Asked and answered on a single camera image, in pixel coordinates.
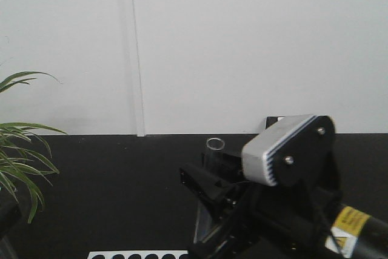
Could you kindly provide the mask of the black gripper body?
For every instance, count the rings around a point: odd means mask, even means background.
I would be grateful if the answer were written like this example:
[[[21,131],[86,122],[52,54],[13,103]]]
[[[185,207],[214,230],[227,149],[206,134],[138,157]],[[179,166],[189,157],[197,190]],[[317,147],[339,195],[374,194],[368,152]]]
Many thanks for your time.
[[[262,239],[289,258],[327,258],[324,183],[268,187],[234,181],[221,216],[197,214],[189,258],[236,258]]]

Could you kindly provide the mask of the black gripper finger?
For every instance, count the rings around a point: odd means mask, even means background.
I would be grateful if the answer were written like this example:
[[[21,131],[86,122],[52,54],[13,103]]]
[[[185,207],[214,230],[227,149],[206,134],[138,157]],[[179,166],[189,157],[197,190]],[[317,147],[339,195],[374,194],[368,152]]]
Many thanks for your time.
[[[241,156],[233,152],[222,152],[220,173],[225,180],[243,180]]]
[[[179,175],[181,184],[199,199],[214,220],[218,220],[226,197],[233,192],[233,184],[193,164],[180,167]]]

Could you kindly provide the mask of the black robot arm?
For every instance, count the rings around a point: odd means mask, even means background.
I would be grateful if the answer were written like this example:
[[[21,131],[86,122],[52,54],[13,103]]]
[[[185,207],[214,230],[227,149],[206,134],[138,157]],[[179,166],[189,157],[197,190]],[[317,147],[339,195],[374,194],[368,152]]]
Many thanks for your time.
[[[237,258],[266,240],[287,258],[386,258],[387,223],[341,201],[332,156],[317,177],[265,186],[223,154],[179,170],[199,200],[190,258]]]

